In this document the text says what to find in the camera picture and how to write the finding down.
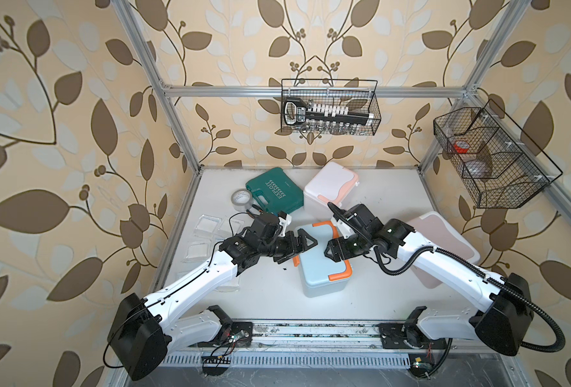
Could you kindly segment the blue box orange trim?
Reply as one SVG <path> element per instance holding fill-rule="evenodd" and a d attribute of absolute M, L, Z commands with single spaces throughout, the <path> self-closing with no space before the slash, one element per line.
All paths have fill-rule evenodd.
<path fill-rule="evenodd" d="M 317 246 L 293 258 L 305 296 L 317 298 L 344 290 L 353 275 L 351 264 L 335 262 L 324 255 L 328 242 L 340 236 L 337 228 L 326 221 L 305 225 L 302 229 L 318 241 Z"/>

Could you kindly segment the white box pink trim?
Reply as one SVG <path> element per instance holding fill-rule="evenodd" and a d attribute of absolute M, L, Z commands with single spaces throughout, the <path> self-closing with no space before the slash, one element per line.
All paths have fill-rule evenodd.
<path fill-rule="evenodd" d="M 333 216 L 328 204 L 341 206 L 359 180 L 351 169 L 328 162 L 304 187 L 304 211 L 319 221 L 328 221 Z"/>

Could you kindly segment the pink first aid box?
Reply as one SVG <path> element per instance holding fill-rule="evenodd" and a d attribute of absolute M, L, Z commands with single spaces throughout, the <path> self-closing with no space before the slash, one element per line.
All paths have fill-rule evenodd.
<path fill-rule="evenodd" d="M 440 213 L 430 211 L 406 222 L 439 247 L 478 264 L 480 253 Z"/>

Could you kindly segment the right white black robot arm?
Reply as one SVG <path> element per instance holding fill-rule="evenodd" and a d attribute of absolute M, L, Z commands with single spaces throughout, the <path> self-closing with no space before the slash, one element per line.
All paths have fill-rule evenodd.
<path fill-rule="evenodd" d="M 419 347 L 425 340 L 479 340 L 502 355 L 517 355 L 533 319 L 524 279 L 482 269 L 441 248 L 408 223 L 399 219 L 383 223 L 362 204 L 348 211 L 334 203 L 327 206 L 342 235 L 328 242 L 326 257 L 339 262 L 373 253 L 385 274 L 398 276 L 415 267 L 470 302 L 462 311 L 415 308 L 403 324 L 409 345 Z"/>

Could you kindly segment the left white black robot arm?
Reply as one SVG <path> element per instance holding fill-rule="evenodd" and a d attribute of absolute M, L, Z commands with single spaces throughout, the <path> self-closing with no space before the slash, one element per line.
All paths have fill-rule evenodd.
<path fill-rule="evenodd" d="M 134 381 L 147 377 L 169 352 L 197 343 L 226 343 L 231 320 L 218 306 L 185 313 L 213 290 L 240 276 L 263 256 L 282 264 L 317 246 L 305 230 L 288 230 L 286 214 L 262 213 L 249 227 L 217 243 L 210 258 L 176 282 L 141 298 L 124 298 L 107 335 L 107 347 Z"/>

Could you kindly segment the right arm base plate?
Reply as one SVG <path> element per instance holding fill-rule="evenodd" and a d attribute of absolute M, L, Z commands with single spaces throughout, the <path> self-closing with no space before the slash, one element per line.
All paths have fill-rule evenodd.
<path fill-rule="evenodd" d="M 377 325 L 384 349 L 440 350 L 448 347 L 448 340 L 432 340 L 418 328 L 419 317 L 426 306 L 418 306 L 404 322 L 384 322 Z"/>

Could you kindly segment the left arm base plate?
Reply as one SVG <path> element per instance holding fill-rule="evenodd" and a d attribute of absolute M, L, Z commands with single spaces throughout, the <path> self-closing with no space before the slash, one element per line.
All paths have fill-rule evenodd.
<path fill-rule="evenodd" d="M 216 348 L 221 344 L 234 344 L 247 348 L 252 343 L 253 323 L 248 321 L 233 320 L 220 306 L 209 306 L 207 311 L 211 312 L 218 323 L 219 330 L 211 338 L 198 343 L 201 348 Z"/>

